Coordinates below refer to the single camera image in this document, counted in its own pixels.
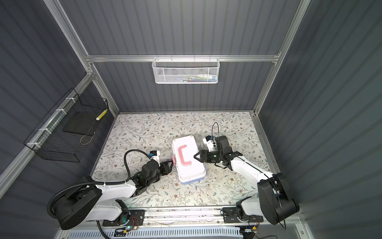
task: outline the leaf pattern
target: leaf pattern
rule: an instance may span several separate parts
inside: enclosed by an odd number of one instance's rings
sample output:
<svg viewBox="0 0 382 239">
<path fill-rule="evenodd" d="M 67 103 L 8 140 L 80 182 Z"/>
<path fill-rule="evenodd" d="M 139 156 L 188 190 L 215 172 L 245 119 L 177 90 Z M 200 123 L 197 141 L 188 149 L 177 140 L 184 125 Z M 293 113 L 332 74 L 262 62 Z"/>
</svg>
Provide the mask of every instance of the leaf pattern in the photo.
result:
<svg viewBox="0 0 382 239">
<path fill-rule="evenodd" d="M 234 151 L 241 152 L 251 162 L 269 170 L 259 137 L 249 112 L 178 113 L 178 114 L 121 114 L 118 115 L 101 157 L 92 175 L 100 181 L 125 180 L 127 177 L 123 155 L 127 150 L 139 149 L 149 153 L 159 150 L 160 160 L 172 158 L 172 140 L 193 135 L 199 149 L 205 148 L 202 139 L 211 134 L 218 122 L 220 135 L 227 136 Z M 127 155 L 131 175 L 147 162 L 144 155 Z M 207 164 L 207 176 L 191 184 L 179 181 L 176 167 L 170 174 L 150 185 L 146 192 L 134 198 L 122 198 L 128 207 L 229 205 L 255 195 L 252 185 L 240 174 Z"/>
</svg>

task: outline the floral tablecloth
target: floral tablecloth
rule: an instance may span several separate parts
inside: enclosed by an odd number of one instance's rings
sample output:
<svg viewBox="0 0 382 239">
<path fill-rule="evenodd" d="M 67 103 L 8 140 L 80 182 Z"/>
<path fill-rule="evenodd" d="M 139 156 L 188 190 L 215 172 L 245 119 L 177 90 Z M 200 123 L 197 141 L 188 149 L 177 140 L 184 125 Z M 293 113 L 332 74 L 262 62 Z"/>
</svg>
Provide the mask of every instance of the floral tablecloth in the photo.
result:
<svg viewBox="0 0 382 239">
<path fill-rule="evenodd" d="M 172 157 L 172 140 L 187 135 L 193 135 L 199 149 L 203 149 L 202 139 L 211 134 L 214 122 L 218 122 L 220 134 L 227 136 L 233 151 L 241 152 L 257 166 L 269 170 L 249 112 L 121 114 L 92 176 L 100 181 L 125 180 L 123 155 L 127 150 L 140 149 L 147 153 L 160 150 L 160 160 L 166 161 Z M 131 175 L 140 171 L 146 162 L 139 152 L 127 156 Z M 162 176 L 145 193 L 124 198 L 124 201 L 129 207 L 229 205 L 257 193 L 257 185 L 251 185 L 229 169 L 213 164 L 206 164 L 206 168 L 204 180 L 182 185 L 176 167 L 173 167 L 169 175 Z"/>
</svg>

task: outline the yellow object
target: yellow object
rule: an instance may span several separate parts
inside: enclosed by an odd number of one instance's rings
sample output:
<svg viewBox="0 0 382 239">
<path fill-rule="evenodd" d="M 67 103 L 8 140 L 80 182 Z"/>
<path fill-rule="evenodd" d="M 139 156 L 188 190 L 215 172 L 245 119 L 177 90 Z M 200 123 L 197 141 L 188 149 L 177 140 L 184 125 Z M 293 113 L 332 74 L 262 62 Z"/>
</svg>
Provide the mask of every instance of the yellow object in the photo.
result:
<svg viewBox="0 0 382 239">
<path fill-rule="evenodd" d="M 97 118 L 96 118 L 96 120 L 100 120 L 105 114 L 106 114 L 106 112 L 107 112 L 107 109 L 106 110 L 104 110 Z"/>
</svg>

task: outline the pink handle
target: pink handle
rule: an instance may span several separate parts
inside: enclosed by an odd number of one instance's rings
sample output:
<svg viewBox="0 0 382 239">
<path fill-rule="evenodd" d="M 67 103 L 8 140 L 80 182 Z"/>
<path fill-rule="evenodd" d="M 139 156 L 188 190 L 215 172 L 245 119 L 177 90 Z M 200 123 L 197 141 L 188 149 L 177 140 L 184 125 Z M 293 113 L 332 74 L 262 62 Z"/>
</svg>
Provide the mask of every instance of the pink handle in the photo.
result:
<svg viewBox="0 0 382 239">
<path fill-rule="evenodd" d="M 183 146 L 180 146 L 178 148 L 179 158 L 180 158 L 180 162 L 182 163 L 183 166 L 189 166 L 192 164 L 192 162 L 191 161 L 185 162 L 185 160 L 183 158 L 183 154 L 182 154 L 182 149 L 184 149 L 185 147 L 187 147 L 187 145 L 183 145 Z"/>
</svg>

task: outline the plastic box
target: plastic box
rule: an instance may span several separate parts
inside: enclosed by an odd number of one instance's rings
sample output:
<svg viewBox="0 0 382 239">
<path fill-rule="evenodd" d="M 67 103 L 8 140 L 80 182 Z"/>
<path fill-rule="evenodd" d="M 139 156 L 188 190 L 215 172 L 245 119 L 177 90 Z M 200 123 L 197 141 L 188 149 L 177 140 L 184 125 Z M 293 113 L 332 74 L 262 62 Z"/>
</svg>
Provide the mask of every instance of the plastic box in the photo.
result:
<svg viewBox="0 0 382 239">
<path fill-rule="evenodd" d="M 173 161 L 178 170 L 179 181 L 189 184 L 204 179 L 206 168 L 203 163 L 194 159 L 199 152 L 194 136 L 177 138 L 172 141 Z"/>
</svg>

